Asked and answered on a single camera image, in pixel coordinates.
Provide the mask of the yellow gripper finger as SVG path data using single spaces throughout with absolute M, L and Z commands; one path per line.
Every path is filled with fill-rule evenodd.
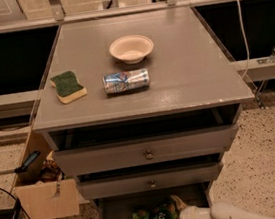
M 176 203 L 176 207 L 179 209 L 179 210 L 182 210 L 184 209 L 186 206 L 185 202 L 182 201 L 181 198 L 179 198 L 177 195 L 172 195 L 171 198 L 174 200 L 174 202 Z

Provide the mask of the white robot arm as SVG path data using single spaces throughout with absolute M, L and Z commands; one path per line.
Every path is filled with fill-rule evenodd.
M 214 203 L 211 208 L 202 208 L 194 205 L 189 206 L 176 195 L 171 198 L 179 210 L 179 219 L 274 219 L 249 212 L 229 203 Z

